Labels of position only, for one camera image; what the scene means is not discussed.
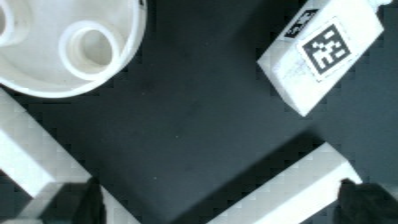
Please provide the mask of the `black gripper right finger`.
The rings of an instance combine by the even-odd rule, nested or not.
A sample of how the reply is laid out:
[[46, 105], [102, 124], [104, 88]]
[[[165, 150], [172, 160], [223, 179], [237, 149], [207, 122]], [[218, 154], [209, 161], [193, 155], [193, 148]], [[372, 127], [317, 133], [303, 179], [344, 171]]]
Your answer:
[[380, 184], [341, 180], [335, 224], [398, 224], [398, 198]]

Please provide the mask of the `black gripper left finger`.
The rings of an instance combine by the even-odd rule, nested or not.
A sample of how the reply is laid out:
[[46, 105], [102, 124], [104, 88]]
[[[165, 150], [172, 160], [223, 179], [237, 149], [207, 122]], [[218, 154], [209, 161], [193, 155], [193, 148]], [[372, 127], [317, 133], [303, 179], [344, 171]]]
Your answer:
[[38, 215], [42, 224], [106, 224], [99, 182], [67, 183]]

